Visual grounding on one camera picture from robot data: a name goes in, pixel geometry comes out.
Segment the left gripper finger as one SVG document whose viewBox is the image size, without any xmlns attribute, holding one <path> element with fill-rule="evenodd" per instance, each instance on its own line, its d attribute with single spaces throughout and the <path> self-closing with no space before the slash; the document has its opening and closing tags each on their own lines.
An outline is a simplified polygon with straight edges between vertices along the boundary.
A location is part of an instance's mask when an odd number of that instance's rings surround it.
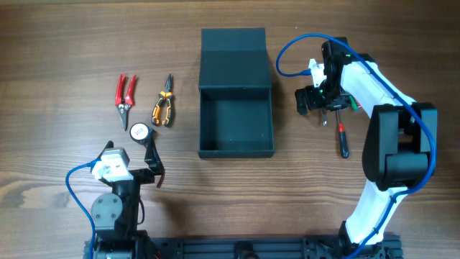
<svg viewBox="0 0 460 259">
<path fill-rule="evenodd" d="M 98 155 L 98 157 L 97 157 L 96 159 L 97 159 L 97 160 L 100 160 L 100 159 L 101 159 L 101 156 L 102 156 L 103 153 L 104 153 L 104 151 L 105 151 L 106 149 L 110 149 L 110 148 L 113 148 L 113 147 L 114 147 L 114 142 L 111 141 L 111 140 L 109 140 L 109 141 L 106 143 L 105 147 L 103 148 L 103 150 L 101 151 L 101 153 Z"/>
<path fill-rule="evenodd" d="M 157 183 L 157 187 L 160 188 L 165 178 L 165 168 L 156 149 L 154 132 L 150 131 L 145 140 L 146 153 L 144 161 L 155 176 L 160 176 L 160 179 Z"/>
</svg>

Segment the clear case of screwdrivers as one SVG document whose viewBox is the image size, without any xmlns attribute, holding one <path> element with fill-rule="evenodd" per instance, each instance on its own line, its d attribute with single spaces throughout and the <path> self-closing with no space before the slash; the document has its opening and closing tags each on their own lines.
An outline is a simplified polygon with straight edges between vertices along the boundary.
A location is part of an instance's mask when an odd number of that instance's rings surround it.
<svg viewBox="0 0 460 259">
<path fill-rule="evenodd" d="M 361 105 L 356 101 L 356 99 L 353 96 L 350 96 L 350 103 L 351 103 L 351 108 L 353 111 L 357 111 L 361 109 Z"/>
</svg>

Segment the silver socket wrench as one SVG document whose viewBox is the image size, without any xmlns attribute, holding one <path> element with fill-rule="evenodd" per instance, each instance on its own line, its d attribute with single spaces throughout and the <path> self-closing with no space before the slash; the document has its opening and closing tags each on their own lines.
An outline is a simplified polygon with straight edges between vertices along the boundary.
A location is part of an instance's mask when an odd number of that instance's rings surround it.
<svg viewBox="0 0 460 259">
<path fill-rule="evenodd" d="M 321 110 L 321 117 L 322 117 L 322 124 L 323 126 L 327 125 L 327 117 L 326 117 L 326 111 L 325 109 Z"/>
</svg>

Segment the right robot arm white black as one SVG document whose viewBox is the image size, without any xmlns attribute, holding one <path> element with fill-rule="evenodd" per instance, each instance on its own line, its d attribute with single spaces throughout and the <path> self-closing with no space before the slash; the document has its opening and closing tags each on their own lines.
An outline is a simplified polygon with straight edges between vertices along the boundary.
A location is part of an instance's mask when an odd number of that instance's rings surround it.
<svg viewBox="0 0 460 259">
<path fill-rule="evenodd" d="M 401 201 L 433 174 L 438 112 L 394 87 L 375 61 L 352 50 L 346 38 L 325 40 L 322 63 L 310 60 L 302 72 L 313 85 L 296 90 L 297 111 L 339 113 L 359 105 L 370 118 L 362 151 L 367 180 L 333 246 L 338 258 L 365 258 L 383 248 L 385 227 Z"/>
</svg>

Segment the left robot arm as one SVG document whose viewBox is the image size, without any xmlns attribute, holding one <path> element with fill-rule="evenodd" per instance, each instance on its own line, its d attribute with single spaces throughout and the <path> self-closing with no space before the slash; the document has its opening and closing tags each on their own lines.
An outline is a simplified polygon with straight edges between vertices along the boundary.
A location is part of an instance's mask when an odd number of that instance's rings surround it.
<svg viewBox="0 0 460 259">
<path fill-rule="evenodd" d="M 145 230 L 137 226 L 144 221 L 144 205 L 140 187 L 163 177 L 165 169 L 155 147 L 152 132 L 132 133 L 132 139 L 144 145 L 147 168 L 129 170 L 129 157 L 112 141 L 91 166 L 95 178 L 111 187 L 111 192 L 99 196 L 91 207 L 95 225 L 94 240 L 85 243 L 84 258 L 161 258 L 161 252 Z"/>
</svg>

